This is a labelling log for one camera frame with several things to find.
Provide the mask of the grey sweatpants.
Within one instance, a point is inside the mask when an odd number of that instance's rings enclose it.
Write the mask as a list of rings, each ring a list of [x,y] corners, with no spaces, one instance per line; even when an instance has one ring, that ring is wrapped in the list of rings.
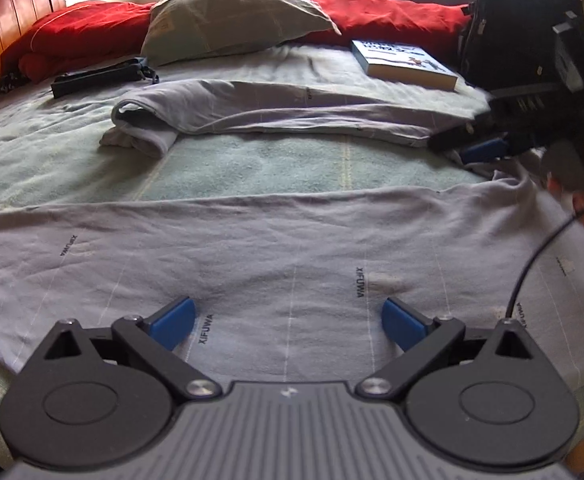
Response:
[[[231,176],[232,136],[185,138],[159,162],[99,148],[106,102],[42,89],[0,98],[0,362],[20,370],[52,325],[106,326],[181,295],[196,341],[179,352],[226,382],[357,379],[396,348],[388,296],[490,327],[527,258],[516,315],[572,388],[584,386],[584,229],[516,165],[484,182],[88,203],[61,191],[128,169]]]

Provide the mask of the white blue paperback book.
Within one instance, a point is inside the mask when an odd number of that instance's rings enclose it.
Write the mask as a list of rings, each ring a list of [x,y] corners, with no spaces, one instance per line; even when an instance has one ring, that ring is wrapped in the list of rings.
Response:
[[[353,40],[351,52],[369,77],[436,90],[456,89],[456,73],[419,47]]]

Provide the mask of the black backpack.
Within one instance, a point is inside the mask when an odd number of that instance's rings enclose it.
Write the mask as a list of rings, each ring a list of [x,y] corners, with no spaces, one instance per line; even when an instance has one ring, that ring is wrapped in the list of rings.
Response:
[[[581,0],[475,0],[464,12],[460,74],[486,91],[559,81],[553,29],[584,20]]]

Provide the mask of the black folded umbrella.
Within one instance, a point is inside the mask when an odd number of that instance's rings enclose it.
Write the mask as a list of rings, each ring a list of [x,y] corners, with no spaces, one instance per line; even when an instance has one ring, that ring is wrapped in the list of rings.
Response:
[[[50,88],[53,98],[60,99],[77,92],[139,80],[159,83],[158,73],[147,65],[146,58],[127,58],[113,65],[63,74],[51,82]]]

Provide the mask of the grey-green plaid pillow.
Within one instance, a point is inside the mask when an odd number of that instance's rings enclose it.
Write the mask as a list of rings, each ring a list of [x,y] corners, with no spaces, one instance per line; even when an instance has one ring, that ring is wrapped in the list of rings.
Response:
[[[338,32],[313,0],[158,0],[141,55],[152,66],[256,52]]]

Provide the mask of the red duvet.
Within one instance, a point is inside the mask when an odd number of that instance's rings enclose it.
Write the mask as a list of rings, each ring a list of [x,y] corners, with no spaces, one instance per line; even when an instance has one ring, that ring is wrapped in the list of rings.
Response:
[[[451,60],[468,18],[459,6],[408,0],[313,0],[338,32],[312,32],[291,41],[346,47],[350,40],[413,44]],[[0,56],[1,75],[40,82],[114,58],[138,54],[151,3],[83,1],[40,20]]]

